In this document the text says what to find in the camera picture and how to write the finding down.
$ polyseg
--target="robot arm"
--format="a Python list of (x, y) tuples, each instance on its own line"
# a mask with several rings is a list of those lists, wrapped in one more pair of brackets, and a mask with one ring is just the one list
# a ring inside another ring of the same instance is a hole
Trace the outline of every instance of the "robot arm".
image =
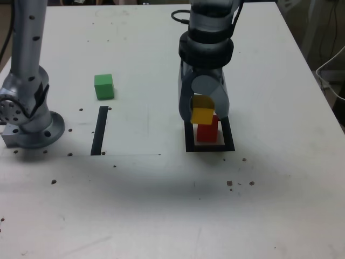
[(48, 109), (49, 77), (39, 66), (47, 0), (13, 0), (11, 70), (0, 89), (2, 134), (8, 147), (38, 148), (63, 134), (63, 118)]
[(179, 45), (179, 111), (186, 122), (191, 120), (194, 94), (210, 97), (220, 120), (227, 118), (229, 98), (223, 66), (232, 57), (231, 36), (242, 6), (239, 0), (191, 0), (188, 31)]

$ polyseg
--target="white table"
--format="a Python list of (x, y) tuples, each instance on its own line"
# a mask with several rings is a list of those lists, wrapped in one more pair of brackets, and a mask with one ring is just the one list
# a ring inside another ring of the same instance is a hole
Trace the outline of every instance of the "white table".
[[(345, 137), (275, 4), (245, 4), (224, 68), (236, 151), (185, 152), (187, 26), (170, 13), (188, 8), (48, 8), (40, 63), (66, 132), (0, 142), (1, 259), (345, 257)], [(116, 99), (100, 102), (105, 73)], [(101, 105), (106, 155), (90, 156)]]

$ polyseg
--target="black tape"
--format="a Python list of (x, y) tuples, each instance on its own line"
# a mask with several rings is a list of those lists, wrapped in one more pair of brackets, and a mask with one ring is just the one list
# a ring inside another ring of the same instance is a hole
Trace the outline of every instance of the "black tape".
[(108, 116), (108, 106), (100, 106), (95, 134), (93, 136), (91, 155), (101, 155), (104, 130), (106, 129), (107, 116)]

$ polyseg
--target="black cable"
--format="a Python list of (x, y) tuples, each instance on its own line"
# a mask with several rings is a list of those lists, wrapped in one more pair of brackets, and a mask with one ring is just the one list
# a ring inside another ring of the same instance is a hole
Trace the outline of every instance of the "black cable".
[(175, 21), (182, 23), (182, 24), (189, 24), (189, 20), (186, 19), (178, 19), (175, 17), (175, 14), (177, 13), (190, 13), (190, 10), (177, 10), (171, 13), (171, 17), (172, 19), (174, 19)]
[(241, 11), (242, 11), (242, 8), (243, 8), (243, 4), (244, 4), (244, 0), (242, 0), (242, 1), (240, 2), (240, 4), (239, 4), (238, 12), (237, 12), (237, 14), (236, 14), (235, 19), (233, 20), (233, 29), (235, 29), (235, 26), (236, 26), (238, 17), (239, 17), (239, 15), (241, 14)]
[(9, 31), (7, 33), (4, 45), (2, 46), (2, 49), (1, 49), (1, 52), (0, 52), (0, 64), (1, 64), (2, 58), (3, 58), (4, 54), (5, 54), (5, 50), (7, 48), (7, 45), (9, 43), (9, 41), (10, 41), (14, 24), (15, 24), (15, 1), (12, 0), (11, 1), (11, 21), (10, 21), (10, 27), (9, 27)]

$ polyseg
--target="stacked blocks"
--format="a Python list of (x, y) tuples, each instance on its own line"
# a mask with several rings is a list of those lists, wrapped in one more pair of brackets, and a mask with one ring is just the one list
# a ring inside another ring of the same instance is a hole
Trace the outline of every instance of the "stacked blocks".
[(192, 124), (211, 125), (215, 104), (208, 96), (194, 95), (192, 99)]
[(211, 125), (198, 125), (196, 140), (198, 142), (216, 143), (218, 135), (218, 117), (213, 115)]
[(99, 74), (95, 76), (95, 90), (98, 100), (114, 99), (114, 84), (111, 74)]

